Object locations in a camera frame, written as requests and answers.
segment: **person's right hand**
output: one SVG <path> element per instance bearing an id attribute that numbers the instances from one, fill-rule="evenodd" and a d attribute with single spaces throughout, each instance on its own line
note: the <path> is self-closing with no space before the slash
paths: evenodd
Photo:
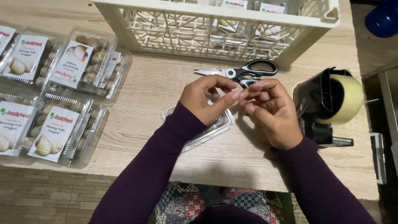
<path id="1" fill-rule="evenodd" d="M 265 124 L 265 135 L 277 149 L 291 149 L 302 140 L 292 98 L 277 79 L 262 79 L 243 90 L 239 105 Z"/>

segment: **tape roll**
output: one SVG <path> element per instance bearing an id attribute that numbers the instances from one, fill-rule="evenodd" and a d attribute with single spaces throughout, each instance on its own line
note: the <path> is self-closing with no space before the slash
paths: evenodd
<path id="1" fill-rule="evenodd" d="M 362 85 L 356 78 L 345 75 L 331 74 L 331 79 L 338 81 L 344 90 L 344 99 L 341 108 L 335 115 L 328 119 L 317 118 L 320 124 L 345 124 L 357 115 L 363 103 Z"/>

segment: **white plastic crate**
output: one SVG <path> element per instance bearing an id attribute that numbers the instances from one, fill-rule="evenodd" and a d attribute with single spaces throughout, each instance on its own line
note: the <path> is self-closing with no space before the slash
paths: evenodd
<path id="1" fill-rule="evenodd" d="M 119 44 L 129 50 L 244 62 L 266 58 L 281 66 L 290 65 L 339 24 L 338 0 L 246 1 L 245 7 L 253 10 L 214 6 L 222 0 L 93 2 Z M 285 7 L 284 14 L 255 11 L 261 2 Z M 217 22 L 214 26 L 215 19 L 237 21 L 241 26 L 227 30 Z M 279 38 L 265 36 L 266 32 L 256 35 L 259 26 L 263 30 L 280 26 Z"/>

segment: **purple sleeve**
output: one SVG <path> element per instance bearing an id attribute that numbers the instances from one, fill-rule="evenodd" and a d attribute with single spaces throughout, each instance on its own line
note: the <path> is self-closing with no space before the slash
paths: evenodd
<path id="1" fill-rule="evenodd" d="M 355 196 L 333 174 L 321 156 L 318 145 L 304 137 L 300 144 L 276 154 L 311 224 L 375 224 Z"/>
<path id="2" fill-rule="evenodd" d="M 183 145 L 206 126 L 180 102 L 165 123 L 116 178 L 91 217 L 91 224 L 147 224 L 166 189 Z"/>

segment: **scissors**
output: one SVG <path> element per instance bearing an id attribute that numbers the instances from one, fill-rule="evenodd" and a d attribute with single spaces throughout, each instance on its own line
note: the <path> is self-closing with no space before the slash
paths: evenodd
<path id="1" fill-rule="evenodd" d="M 252 69 L 252 66 L 255 64 L 267 64 L 271 66 L 272 70 L 267 71 L 267 70 L 254 70 Z M 255 77 L 261 77 L 261 76 L 273 76 L 278 72 L 278 66 L 266 59 L 256 59 L 252 60 L 249 63 L 245 64 L 242 68 L 240 69 L 222 69 L 219 71 L 216 68 L 203 68 L 203 67 L 198 67 L 194 68 L 194 72 L 201 74 L 201 75 L 215 75 L 219 74 L 222 76 L 225 76 L 227 78 L 230 78 L 232 81 L 239 83 L 243 89 L 249 88 L 253 83 L 259 81 L 260 79 L 256 79 Z"/>

